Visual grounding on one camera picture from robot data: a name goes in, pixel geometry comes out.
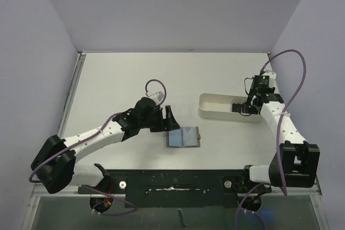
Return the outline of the grey blue card holder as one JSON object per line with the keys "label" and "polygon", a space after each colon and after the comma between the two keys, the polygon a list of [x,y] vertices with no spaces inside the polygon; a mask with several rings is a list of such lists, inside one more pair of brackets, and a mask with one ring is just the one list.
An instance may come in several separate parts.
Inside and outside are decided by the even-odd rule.
{"label": "grey blue card holder", "polygon": [[167,148],[199,148],[201,135],[199,127],[181,127],[167,133]]}

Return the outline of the white plastic tray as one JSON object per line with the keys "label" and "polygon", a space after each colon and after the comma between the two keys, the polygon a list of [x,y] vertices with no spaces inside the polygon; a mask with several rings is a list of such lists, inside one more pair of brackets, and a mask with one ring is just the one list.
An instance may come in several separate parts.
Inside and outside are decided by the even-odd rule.
{"label": "white plastic tray", "polygon": [[203,93],[199,96],[198,115],[203,119],[212,120],[262,122],[263,118],[260,115],[242,116],[232,111],[233,104],[242,104],[246,99],[245,96]]}

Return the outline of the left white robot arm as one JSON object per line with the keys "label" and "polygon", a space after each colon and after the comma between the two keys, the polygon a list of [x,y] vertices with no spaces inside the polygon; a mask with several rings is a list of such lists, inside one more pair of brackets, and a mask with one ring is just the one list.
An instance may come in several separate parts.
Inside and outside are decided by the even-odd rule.
{"label": "left white robot arm", "polygon": [[115,143],[136,136],[140,130],[152,133],[173,131],[180,128],[170,106],[161,108],[155,98],[143,97],[134,108],[111,115],[106,122],[85,133],[67,138],[49,137],[31,164],[29,181],[45,186],[50,194],[60,192],[69,185],[88,185],[103,193],[110,180],[99,164],[80,165],[84,157]]}

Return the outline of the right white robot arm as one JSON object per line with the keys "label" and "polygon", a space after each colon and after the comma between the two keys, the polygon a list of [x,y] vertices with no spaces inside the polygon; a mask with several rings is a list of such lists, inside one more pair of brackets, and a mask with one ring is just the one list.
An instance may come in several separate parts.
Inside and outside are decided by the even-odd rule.
{"label": "right white robot arm", "polygon": [[275,73],[251,77],[247,99],[234,103],[232,112],[241,116],[260,115],[275,136],[277,150],[269,165],[250,165],[249,173],[241,176],[240,185],[247,192],[259,183],[285,189],[311,188],[316,179],[320,149],[299,133],[286,110],[281,95],[275,92]]}

